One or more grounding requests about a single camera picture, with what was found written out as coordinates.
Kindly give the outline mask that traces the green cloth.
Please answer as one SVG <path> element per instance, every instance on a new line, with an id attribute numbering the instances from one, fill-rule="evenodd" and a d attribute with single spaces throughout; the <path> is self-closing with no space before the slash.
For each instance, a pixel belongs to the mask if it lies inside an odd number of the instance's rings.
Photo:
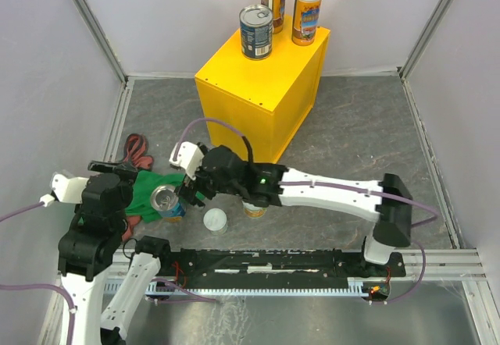
<path id="1" fill-rule="evenodd" d="M 127 216 L 140 216 L 143 222 L 150 223 L 161 219 L 160 214 L 152 207 L 150 197 L 154 189 L 162 185 L 179 186 L 184 174 L 171 173 L 165 176 L 141 170 L 135 180 L 133 200 L 126 208 Z"/>

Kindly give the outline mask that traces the small jar white lid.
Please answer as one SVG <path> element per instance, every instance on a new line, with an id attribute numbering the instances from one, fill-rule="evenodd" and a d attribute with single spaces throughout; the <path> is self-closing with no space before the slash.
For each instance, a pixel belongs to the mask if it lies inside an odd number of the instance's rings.
<path id="1" fill-rule="evenodd" d="M 227 215 L 220 208 L 211 208 L 203 216 L 203 223 L 212 235 L 224 234 L 227 231 Z"/>

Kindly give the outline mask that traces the blue yellow can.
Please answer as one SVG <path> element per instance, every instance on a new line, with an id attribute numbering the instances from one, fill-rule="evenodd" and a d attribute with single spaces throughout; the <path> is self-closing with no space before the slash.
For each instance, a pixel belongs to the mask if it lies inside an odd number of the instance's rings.
<path id="1" fill-rule="evenodd" d="M 322 0 L 295 0 L 291 39 L 296 45 L 314 42 Z"/>

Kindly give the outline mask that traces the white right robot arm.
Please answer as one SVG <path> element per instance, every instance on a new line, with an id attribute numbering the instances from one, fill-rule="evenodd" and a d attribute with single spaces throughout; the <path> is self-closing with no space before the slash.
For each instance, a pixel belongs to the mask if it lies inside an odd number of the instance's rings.
<path id="1" fill-rule="evenodd" d="M 269 206 L 306 206 L 354 215 L 373 223 L 366 237 L 359 268 L 375 276 L 387 266 L 392 252 L 411 244 L 412 196 L 399 176 L 349 181 L 316 176 L 285 165 L 256 163 L 240 158 L 226 146 L 208 149 L 202 144 L 177 144 L 170 164 L 185 173 L 177 195 L 202 206 L 197 195 L 239 197 L 251 215 Z"/>

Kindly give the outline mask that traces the blue soup can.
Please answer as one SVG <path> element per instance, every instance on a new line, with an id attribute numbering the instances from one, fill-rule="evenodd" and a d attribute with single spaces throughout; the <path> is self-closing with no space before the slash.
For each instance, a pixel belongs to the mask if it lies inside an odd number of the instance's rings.
<path id="1" fill-rule="evenodd" d="M 265 5 L 249 5 L 239 13 L 241 51 L 248 59 L 267 58 L 272 51 L 273 12 Z"/>

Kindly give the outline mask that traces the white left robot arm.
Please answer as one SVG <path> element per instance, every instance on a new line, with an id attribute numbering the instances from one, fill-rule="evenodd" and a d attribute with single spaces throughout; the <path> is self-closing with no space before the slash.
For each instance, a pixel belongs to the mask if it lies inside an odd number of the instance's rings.
<path id="1" fill-rule="evenodd" d="M 56 173 L 52 193 L 75 206 L 69 230 L 59 241 L 58 270 L 71 298 L 62 315 L 61 344 L 124 344 L 131 319 L 157 275 L 173 265 L 170 243 L 143 237 L 107 308 L 102 307 L 113 255 L 127 230 L 126 207 L 138 170 L 129 163 L 90 162 L 88 178 Z"/>

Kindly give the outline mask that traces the yellow can white lid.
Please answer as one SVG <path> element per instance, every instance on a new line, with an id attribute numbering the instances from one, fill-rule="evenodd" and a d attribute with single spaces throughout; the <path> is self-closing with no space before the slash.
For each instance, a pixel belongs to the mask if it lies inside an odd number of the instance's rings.
<path id="1" fill-rule="evenodd" d="M 249 218 L 257 219 L 262 217 L 266 213 L 266 208 L 264 207 L 252 205 L 245 201 L 243 201 L 242 204 L 244 212 Z"/>

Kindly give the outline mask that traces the blue tin can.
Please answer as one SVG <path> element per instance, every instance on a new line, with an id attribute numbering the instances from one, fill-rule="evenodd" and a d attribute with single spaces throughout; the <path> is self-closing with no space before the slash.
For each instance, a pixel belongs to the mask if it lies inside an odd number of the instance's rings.
<path id="1" fill-rule="evenodd" d="M 150 204 L 162 219 L 169 222 L 179 222 L 186 213 L 184 204 L 175 193 L 173 185 L 156 187 L 150 196 Z"/>

